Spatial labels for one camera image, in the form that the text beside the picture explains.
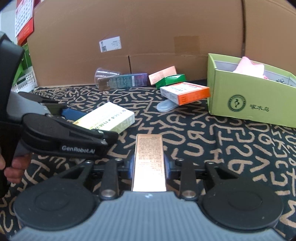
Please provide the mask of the person left hand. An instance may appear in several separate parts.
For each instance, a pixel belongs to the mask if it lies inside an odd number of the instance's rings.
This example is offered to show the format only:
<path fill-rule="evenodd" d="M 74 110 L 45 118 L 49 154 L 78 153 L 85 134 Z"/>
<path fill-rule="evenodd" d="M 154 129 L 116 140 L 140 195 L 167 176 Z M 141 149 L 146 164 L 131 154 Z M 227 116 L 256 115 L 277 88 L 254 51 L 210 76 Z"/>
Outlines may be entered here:
<path fill-rule="evenodd" d="M 22 181 L 25 170 L 31 163 L 32 154 L 16 157 L 12 160 L 11 166 L 6 167 L 6 162 L 1 155 L 1 170 L 4 170 L 5 180 L 19 184 Z"/>

